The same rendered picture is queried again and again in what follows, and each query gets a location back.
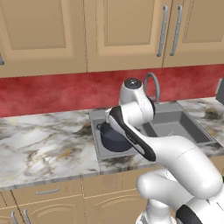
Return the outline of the dark blue pot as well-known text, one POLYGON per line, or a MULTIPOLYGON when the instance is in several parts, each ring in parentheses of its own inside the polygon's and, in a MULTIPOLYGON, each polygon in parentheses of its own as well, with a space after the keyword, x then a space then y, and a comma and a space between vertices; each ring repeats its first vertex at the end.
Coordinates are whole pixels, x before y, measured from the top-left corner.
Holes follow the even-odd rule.
POLYGON ((112 129, 109 123, 99 123, 96 128, 100 131, 101 143, 107 150, 124 152, 132 148, 132 145, 120 133, 112 129))

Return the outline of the grey sink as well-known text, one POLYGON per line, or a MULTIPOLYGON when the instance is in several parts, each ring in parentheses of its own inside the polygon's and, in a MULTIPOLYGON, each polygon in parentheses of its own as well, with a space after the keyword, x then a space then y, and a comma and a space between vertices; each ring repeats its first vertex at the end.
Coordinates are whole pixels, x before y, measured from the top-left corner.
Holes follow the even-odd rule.
MULTIPOLYGON (((201 149, 214 146, 217 141, 198 123, 178 102, 166 102, 156 104, 155 118, 142 126, 136 128, 147 137, 186 137, 201 149)), ((95 110, 89 113, 89 121, 94 137, 94 147, 98 159, 119 158, 136 155, 137 151, 130 148, 122 152, 107 150, 101 142, 100 131, 96 128, 98 124, 106 121, 104 110, 95 110)))

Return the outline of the tan panel under sink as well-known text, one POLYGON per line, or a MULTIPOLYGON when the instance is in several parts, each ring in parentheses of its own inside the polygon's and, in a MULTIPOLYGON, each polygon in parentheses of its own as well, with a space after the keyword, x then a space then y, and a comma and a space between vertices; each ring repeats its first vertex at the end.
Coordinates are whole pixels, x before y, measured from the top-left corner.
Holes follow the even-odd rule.
POLYGON ((84 196, 92 197, 135 189, 137 187, 137 178, 141 174, 158 169, 160 169, 160 166, 155 165, 143 169, 84 178, 82 180, 84 196))

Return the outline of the grey curved tap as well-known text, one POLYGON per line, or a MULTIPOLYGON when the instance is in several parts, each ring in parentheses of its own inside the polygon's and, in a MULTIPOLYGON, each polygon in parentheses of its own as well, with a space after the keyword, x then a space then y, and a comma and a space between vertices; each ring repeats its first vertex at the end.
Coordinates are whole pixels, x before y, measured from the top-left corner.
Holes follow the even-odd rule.
POLYGON ((148 82, 148 79, 149 78, 152 78, 153 79, 153 81, 154 81, 154 85, 155 85, 155 103, 156 104, 159 104, 159 98, 160 98, 160 86, 159 86, 159 82, 158 82, 158 78, 157 78, 157 76, 154 74, 154 73, 152 73, 152 72, 148 72, 146 75, 145 75, 145 77, 144 77, 144 80, 143 80, 143 90, 144 90, 144 92, 145 92, 145 94, 147 95, 147 82, 148 82))

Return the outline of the tan drawer front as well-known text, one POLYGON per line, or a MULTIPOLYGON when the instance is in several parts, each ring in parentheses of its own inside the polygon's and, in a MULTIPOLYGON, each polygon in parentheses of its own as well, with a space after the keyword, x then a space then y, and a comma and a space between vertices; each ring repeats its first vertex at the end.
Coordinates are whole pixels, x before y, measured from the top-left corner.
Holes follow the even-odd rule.
POLYGON ((79 179, 51 183, 46 185, 35 185, 12 191, 19 205, 43 200, 54 200, 69 196, 82 194, 81 181, 79 179), (52 190, 59 187, 59 191, 55 193, 37 195, 36 191, 52 190))

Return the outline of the tan base cupboard door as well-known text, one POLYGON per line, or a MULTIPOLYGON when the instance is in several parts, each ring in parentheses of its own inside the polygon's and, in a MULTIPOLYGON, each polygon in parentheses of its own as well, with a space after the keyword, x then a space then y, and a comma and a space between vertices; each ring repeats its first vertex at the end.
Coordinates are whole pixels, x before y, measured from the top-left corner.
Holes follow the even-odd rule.
POLYGON ((31 224, 85 224, 81 195, 18 206, 31 224))
POLYGON ((86 197, 86 224, 136 224, 147 200, 135 189, 86 197))
POLYGON ((11 218, 11 212, 14 211, 15 207, 2 208, 0 209, 0 224, 13 224, 11 218))

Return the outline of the dark grey appliance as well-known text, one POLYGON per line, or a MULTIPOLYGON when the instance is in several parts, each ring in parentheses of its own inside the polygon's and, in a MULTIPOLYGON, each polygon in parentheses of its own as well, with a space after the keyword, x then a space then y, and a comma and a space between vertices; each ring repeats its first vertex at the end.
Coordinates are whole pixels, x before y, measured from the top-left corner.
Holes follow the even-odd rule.
POLYGON ((219 86, 218 93, 216 95, 216 100, 224 105, 224 77, 219 86))

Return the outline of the tan wall cupboard door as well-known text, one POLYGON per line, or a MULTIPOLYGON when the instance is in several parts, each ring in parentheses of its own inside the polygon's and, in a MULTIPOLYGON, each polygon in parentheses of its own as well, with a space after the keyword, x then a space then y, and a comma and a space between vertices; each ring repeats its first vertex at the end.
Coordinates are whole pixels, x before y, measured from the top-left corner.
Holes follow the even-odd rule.
POLYGON ((87 70, 161 67, 172 0, 84 0, 87 70), (161 57, 157 57, 163 6, 168 6, 161 57))
POLYGON ((163 67, 224 64, 224 0, 172 0, 163 67), (174 56, 170 56, 178 6, 182 20, 174 56))
POLYGON ((0 0, 0 78, 87 71, 83 0, 0 0))

